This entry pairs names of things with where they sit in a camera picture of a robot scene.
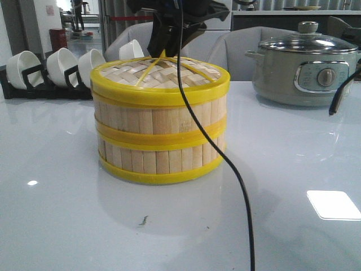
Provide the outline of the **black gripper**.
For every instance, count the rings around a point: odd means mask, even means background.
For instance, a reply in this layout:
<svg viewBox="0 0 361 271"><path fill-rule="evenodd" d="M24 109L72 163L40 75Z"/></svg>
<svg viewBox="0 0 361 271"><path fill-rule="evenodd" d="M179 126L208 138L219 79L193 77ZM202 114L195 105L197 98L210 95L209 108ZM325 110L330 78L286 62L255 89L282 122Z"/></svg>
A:
<svg viewBox="0 0 361 271"><path fill-rule="evenodd" d="M228 7L217 1L126 1L129 9L136 13L153 13L152 33L147 50L156 58L165 49L167 57L178 55L196 37L206 31L205 21L219 19L225 21ZM167 18L177 22L183 18L182 27L170 26Z"/></svg>

